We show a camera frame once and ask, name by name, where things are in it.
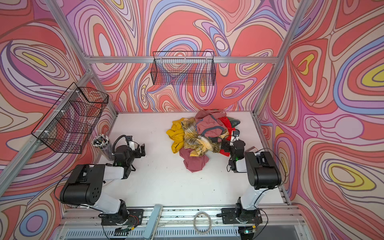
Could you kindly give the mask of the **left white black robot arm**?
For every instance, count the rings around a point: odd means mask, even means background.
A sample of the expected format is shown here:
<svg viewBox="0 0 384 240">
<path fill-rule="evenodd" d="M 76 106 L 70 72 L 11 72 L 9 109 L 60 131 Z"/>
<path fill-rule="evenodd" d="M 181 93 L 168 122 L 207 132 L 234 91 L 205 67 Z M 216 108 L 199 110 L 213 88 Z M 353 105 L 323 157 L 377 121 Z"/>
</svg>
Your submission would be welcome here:
<svg viewBox="0 0 384 240">
<path fill-rule="evenodd" d="M 59 201 L 99 211 L 103 226 L 127 225 L 129 219 L 133 226 L 138 225 L 139 217 L 130 214 L 124 200 L 105 193 L 103 185 L 108 181 L 126 180 L 135 172 L 133 162 L 146 156 L 146 145 L 140 145 L 128 135 L 119 136 L 112 144 L 108 136 L 101 134 L 93 140 L 93 146 L 104 151 L 113 163 L 77 165 L 64 184 Z"/>
</svg>

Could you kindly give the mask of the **red cloth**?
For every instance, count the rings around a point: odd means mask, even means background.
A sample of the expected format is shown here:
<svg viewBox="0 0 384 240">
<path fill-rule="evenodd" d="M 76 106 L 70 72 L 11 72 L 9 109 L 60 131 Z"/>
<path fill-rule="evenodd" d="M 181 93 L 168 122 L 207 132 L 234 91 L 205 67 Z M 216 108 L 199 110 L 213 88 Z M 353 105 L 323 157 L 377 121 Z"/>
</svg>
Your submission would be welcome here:
<svg viewBox="0 0 384 240">
<path fill-rule="evenodd" d="M 232 139 L 232 132 L 235 130 L 235 128 L 232 127 L 232 124 L 230 120 L 227 117 L 219 118 L 219 120 L 224 124 L 224 126 L 228 130 L 228 135 L 225 139 L 223 139 L 221 144 L 221 150 L 220 154 L 229 157 L 230 156 L 230 143 Z"/>
</svg>

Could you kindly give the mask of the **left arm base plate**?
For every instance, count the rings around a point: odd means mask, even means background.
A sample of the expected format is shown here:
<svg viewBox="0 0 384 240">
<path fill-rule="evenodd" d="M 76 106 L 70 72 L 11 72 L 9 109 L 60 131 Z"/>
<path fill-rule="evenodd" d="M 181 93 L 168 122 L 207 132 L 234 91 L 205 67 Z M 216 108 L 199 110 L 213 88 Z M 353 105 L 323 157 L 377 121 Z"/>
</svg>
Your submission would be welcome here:
<svg viewBox="0 0 384 240">
<path fill-rule="evenodd" d="M 143 209 L 128 209 L 125 216 L 118 214 L 99 214 L 102 220 L 102 226 L 139 226 L 143 221 Z"/>
</svg>

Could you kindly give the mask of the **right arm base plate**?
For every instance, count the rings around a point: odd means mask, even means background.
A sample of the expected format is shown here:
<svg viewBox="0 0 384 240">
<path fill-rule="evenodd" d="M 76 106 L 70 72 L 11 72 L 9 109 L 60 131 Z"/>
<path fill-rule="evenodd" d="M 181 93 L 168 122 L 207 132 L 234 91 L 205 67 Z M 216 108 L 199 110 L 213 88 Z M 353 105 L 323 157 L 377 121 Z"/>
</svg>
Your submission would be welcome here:
<svg viewBox="0 0 384 240">
<path fill-rule="evenodd" d="M 263 223 L 262 215 L 259 210 L 240 210 L 236 208 L 222 208 L 221 213 L 217 214 L 224 224 L 253 224 L 258 226 Z"/>
</svg>

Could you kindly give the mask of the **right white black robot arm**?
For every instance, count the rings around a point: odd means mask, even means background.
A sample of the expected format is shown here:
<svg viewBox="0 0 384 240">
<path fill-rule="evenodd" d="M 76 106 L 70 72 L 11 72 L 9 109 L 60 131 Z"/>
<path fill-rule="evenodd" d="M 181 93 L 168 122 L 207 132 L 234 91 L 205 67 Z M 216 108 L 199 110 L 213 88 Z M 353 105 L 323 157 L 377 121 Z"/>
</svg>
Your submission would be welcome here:
<svg viewBox="0 0 384 240">
<path fill-rule="evenodd" d="M 227 171 L 245 173 L 250 186 L 238 198 L 234 208 L 222 208 L 218 217 L 224 224 L 254 224 L 262 223 L 260 201 L 267 191 L 278 188 L 282 176 L 270 152 L 263 149 L 256 152 L 246 151 L 242 140 L 224 141 L 222 150 L 230 154 Z"/>
</svg>

